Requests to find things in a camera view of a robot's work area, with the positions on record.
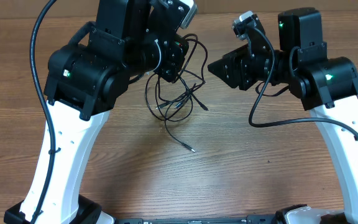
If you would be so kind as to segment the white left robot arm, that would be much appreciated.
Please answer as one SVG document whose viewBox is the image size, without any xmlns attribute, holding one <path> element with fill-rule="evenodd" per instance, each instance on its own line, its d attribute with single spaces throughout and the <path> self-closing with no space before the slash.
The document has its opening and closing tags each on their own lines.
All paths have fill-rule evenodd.
<svg viewBox="0 0 358 224">
<path fill-rule="evenodd" d="M 100 1 L 96 19 L 50 56 L 46 84 L 36 88 L 46 123 L 34 179 L 5 223 L 115 222 L 80 195 L 93 144 L 141 75 L 177 78 L 188 51 L 177 31 L 196 12 L 194 1 Z"/>
</svg>

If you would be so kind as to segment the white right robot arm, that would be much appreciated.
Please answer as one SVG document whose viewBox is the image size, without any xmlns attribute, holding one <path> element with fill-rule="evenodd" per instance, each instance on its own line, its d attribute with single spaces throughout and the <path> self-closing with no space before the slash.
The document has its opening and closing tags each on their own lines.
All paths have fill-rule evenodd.
<svg viewBox="0 0 358 224">
<path fill-rule="evenodd" d="M 341 210 L 292 205 L 267 215 L 268 223 L 358 223 L 358 71 L 346 57 L 328 58 L 320 12 L 302 7 L 278 15 L 280 47 L 274 49 L 258 16 L 245 12 L 232 24 L 245 42 L 208 65 L 231 88 L 284 84 L 310 113 L 326 143 L 341 187 Z"/>
</svg>

